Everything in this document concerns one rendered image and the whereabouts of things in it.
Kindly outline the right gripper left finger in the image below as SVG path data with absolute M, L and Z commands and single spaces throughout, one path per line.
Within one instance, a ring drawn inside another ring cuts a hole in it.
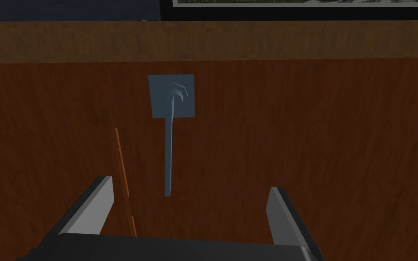
M 114 203 L 112 176 L 98 176 L 50 230 L 63 233 L 99 234 Z

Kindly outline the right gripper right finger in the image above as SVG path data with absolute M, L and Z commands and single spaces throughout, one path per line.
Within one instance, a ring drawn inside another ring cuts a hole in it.
M 298 249 L 300 261 L 325 261 L 320 248 L 285 189 L 270 188 L 266 214 L 274 244 Z

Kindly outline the brown wooden door leaf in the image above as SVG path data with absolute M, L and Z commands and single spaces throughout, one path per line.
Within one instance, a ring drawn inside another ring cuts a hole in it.
M 193 74 L 165 119 L 148 76 Z M 37 246 L 99 175 L 106 235 L 271 244 L 283 187 L 325 261 L 418 261 L 418 58 L 0 64 L 0 261 Z

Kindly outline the black-framed picture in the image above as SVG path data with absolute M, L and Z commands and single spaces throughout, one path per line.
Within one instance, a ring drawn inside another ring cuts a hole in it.
M 418 0 L 159 0 L 162 21 L 418 20 Z

